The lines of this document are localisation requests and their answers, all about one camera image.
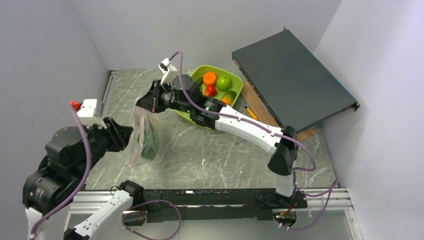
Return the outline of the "clear zip top bag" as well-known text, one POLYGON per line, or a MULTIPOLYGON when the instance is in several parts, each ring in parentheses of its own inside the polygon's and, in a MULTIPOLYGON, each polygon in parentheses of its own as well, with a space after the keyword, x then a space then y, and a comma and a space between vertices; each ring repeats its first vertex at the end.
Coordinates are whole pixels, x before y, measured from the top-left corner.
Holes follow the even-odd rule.
POLYGON ((155 114, 134 105, 130 118, 133 132, 129 140, 129 167, 149 164, 160 149, 160 124, 155 114))

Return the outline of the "white green toy leek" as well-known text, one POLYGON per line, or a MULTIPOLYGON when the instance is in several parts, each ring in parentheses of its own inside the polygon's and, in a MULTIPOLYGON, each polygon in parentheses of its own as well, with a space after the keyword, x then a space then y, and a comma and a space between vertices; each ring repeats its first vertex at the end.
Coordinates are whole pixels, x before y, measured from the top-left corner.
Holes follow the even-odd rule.
POLYGON ((159 135, 160 135, 160 131, 159 131, 159 125, 158 125, 157 119, 155 119, 151 115, 145 115, 143 117, 142 148, 144 143, 154 142, 156 144, 157 152, 158 152, 160 148, 159 135))

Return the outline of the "purple toy eggplant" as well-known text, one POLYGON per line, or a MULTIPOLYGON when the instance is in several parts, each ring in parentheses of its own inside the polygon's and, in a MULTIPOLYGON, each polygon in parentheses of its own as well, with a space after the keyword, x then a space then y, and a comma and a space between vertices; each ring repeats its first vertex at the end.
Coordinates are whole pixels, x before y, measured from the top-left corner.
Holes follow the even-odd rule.
POLYGON ((144 160, 153 161, 158 154, 155 142, 144 142, 140 156, 144 160))

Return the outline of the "orange toy fruit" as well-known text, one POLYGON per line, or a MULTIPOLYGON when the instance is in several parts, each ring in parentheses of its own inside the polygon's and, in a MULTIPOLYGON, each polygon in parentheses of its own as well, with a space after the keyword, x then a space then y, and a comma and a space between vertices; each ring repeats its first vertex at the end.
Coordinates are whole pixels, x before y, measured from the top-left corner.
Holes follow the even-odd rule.
POLYGON ((202 78, 202 83, 205 86, 215 86, 217 79, 218 77, 214 72, 207 72, 202 78))

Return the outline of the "green toy apple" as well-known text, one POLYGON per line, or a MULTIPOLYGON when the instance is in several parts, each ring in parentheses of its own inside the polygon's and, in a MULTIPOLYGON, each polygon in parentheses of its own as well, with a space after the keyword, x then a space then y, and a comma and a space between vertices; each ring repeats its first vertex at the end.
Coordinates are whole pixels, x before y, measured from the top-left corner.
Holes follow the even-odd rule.
POLYGON ((220 91, 228 91, 232 87, 232 80, 230 77, 222 75, 216 80, 216 87, 220 91))

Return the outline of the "yellow green toy mango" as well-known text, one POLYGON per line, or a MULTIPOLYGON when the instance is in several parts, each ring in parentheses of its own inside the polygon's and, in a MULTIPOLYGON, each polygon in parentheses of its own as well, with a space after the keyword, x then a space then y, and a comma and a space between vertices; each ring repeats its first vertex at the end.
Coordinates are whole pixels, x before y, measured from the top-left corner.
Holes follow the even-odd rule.
POLYGON ((234 102, 236 101, 236 97, 237 97, 237 93, 235 91, 228 90, 223 94, 221 101, 228 106, 233 106, 234 102))

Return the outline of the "green plastic tray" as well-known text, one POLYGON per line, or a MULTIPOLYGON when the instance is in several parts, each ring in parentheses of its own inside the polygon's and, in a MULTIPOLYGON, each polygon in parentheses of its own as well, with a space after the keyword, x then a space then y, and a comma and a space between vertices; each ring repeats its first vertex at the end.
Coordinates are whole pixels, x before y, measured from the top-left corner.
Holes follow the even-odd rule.
MULTIPOLYGON (((194 80, 195 82, 197 82, 199 84, 199 88, 200 88, 200 90, 203 94, 204 94, 204 91, 207 87, 206 85, 203 84, 203 76, 208 72, 215 73, 217 75, 217 78, 219 78, 220 76, 228 76, 229 78, 231 78, 232 86, 229 90, 235 91, 237 93, 236 100, 235 100, 235 102, 236 102, 240 93, 241 93, 241 90, 243 88, 242 79, 240 77, 236 76, 235 74, 233 74, 229 71, 226 71, 224 69, 221 69, 221 68, 218 68, 218 67, 215 67, 215 66, 211 66, 211 65, 201 65, 198 68, 196 68, 194 70, 194 72, 191 73, 189 76, 191 77, 192 80, 194 80)), ((214 87, 217 90, 217 95, 215 95, 212 98, 221 101, 221 98, 226 91, 219 90, 216 87, 216 85, 214 87)))

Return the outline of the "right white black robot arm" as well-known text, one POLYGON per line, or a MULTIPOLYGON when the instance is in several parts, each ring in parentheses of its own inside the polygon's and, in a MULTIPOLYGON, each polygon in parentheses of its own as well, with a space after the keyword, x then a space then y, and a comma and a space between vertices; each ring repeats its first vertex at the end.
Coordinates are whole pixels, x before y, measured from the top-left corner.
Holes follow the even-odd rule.
POLYGON ((154 80, 135 105, 151 113, 166 109, 184 112, 198 126, 231 133, 259 146, 271 154, 267 167, 275 174, 276 203, 287 208, 295 201, 293 167, 299 142, 292 127, 281 129, 243 115, 223 101, 203 95, 200 85, 186 74, 175 77, 171 84, 154 80))

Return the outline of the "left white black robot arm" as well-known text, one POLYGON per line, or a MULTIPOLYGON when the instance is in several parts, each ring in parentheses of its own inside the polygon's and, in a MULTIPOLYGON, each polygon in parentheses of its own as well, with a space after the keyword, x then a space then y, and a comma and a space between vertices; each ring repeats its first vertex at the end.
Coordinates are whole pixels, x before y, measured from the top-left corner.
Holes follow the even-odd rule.
POLYGON ((144 201, 139 184, 122 182, 109 200, 80 224, 65 228, 71 202, 84 186, 92 167, 108 152, 123 151, 134 129, 106 117, 94 124, 58 130, 45 145, 46 156, 24 183, 22 202, 30 240, 94 240, 125 210, 137 210, 144 201))

